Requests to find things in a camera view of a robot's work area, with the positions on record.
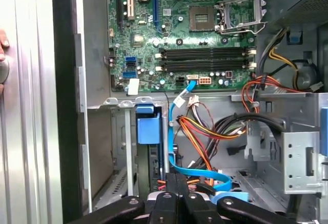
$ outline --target wire bundle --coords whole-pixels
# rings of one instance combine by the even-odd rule
[[[251,106],[252,106],[251,108],[254,108],[255,113],[260,112],[259,107],[256,107],[254,95],[251,97],[249,94],[250,88],[254,85],[255,85],[254,93],[258,92],[259,89],[262,88],[262,86],[263,86],[263,89],[265,86],[274,86],[274,87],[278,87],[278,88],[281,88],[281,89],[284,89],[284,90],[290,91],[290,92],[295,92],[295,93],[303,92],[303,91],[298,91],[295,89],[285,87],[279,81],[277,81],[275,78],[272,78],[271,76],[265,76],[265,75],[259,76],[259,77],[255,78],[254,80],[251,80],[250,82],[246,83],[243,86],[243,88],[241,89],[241,101],[247,112],[251,112],[251,109],[249,108],[248,104],[245,101],[245,93],[246,93],[247,100],[251,103]]]

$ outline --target white label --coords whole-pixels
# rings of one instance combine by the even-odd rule
[[[130,79],[128,95],[138,95],[139,79]]]
[[[177,97],[175,98],[175,100],[173,101],[173,103],[174,103],[178,108],[181,108],[182,105],[183,105],[185,102],[186,102],[186,101],[185,101],[182,97],[180,97],[180,96],[177,96]]]

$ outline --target side panel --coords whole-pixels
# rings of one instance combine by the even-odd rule
[[[52,0],[6,0],[11,44],[1,97],[0,223],[63,223]]]

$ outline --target black clamp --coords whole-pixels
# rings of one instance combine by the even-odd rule
[[[267,82],[268,73],[264,73],[261,79],[260,88],[262,91],[265,90],[265,83]]]

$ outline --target sata port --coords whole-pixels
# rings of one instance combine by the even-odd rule
[[[187,79],[198,79],[198,74],[189,74],[187,75]]]
[[[135,63],[135,62],[126,62],[125,65],[127,67],[136,67],[137,66],[137,63]]]

